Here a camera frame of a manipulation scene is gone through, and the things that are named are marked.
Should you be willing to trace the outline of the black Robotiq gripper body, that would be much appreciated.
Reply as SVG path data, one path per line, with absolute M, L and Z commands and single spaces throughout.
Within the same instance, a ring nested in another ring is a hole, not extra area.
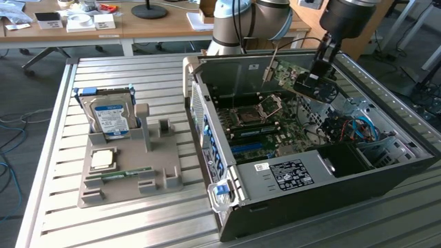
M 376 11 L 376 1 L 328 1 L 320 26 L 333 39 L 360 36 Z

